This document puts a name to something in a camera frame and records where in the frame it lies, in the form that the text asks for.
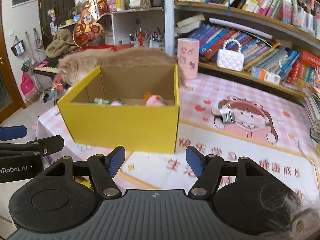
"pink checkered tablecloth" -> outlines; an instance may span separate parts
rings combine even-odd
[[[180,89],[177,153],[173,157],[129,152],[121,175],[115,177],[122,191],[126,188],[184,188],[187,191],[195,182],[185,160],[185,147],[187,142],[191,142],[198,149],[201,147],[199,150],[204,155],[214,153],[229,161],[236,160],[230,156],[248,156],[273,172],[292,190],[318,196],[318,169],[304,158],[310,157],[315,162],[317,157],[309,137],[311,124],[302,106],[255,88],[204,74],[186,83],[187,89]],[[230,104],[235,111],[236,124],[224,125],[211,115],[211,109],[225,104]],[[74,161],[83,161],[95,154],[111,152],[112,149],[75,143],[58,112],[57,106],[53,107],[39,117],[37,124],[38,139],[61,135],[65,140],[63,150],[49,156],[49,162],[66,155]],[[180,169],[169,171],[168,166],[172,163],[179,164]],[[227,178],[225,184],[226,181],[231,183],[234,180]],[[307,182],[312,187],[306,188]]]

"yellow star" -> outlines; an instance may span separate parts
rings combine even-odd
[[[128,165],[128,170],[129,170],[129,171],[134,170],[133,164]]]

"cat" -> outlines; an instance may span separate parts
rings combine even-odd
[[[70,86],[77,84],[97,65],[117,65],[120,67],[175,65],[177,62],[159,49],[137,47],[120,51],[110,49],[87,49],[59,59],[61,77]],[[185,87],[184,75],[178,66],[178,83]]]

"wooden door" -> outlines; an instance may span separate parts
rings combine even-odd
[[[48,15],[48,10],[55,8],[56,21],[55,25],[64,25],[69,19],[68,9],[75,6],[75,0],[39,0],[39,17],[42,32],[44,47],[46,48],[52,41],[50,22],[51,17]]]
[[[0,124],[21,107],[26,108],[26,105],[14,80],[5,47],[0,0]]]

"pink cylinder container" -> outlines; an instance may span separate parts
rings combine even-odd
[[[199,63],[199,40],[178,39],[178,64],[181,67],[185,79],[196,79]]]

